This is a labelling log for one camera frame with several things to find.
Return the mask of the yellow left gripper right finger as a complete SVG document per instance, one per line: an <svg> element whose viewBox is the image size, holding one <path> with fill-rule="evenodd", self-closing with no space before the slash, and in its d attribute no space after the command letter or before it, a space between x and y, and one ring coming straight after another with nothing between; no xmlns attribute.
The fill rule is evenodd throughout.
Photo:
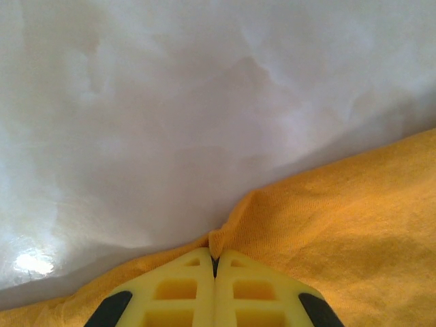
<svg viewBox="0 0 436 327"><path fill-rule="evenodd" d="M215 264L216 326L342 326L322 294L228 250Z"/></svg>

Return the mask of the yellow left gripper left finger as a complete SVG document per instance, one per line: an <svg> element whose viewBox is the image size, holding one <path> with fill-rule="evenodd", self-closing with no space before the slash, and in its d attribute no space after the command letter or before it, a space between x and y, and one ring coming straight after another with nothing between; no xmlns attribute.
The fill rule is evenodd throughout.
<svg viewBox="0 0 436 327"><path fill-rule="evenodd" d="M212 326L215 278L207 248L133 278L107 295L86 326Z"/></svg>

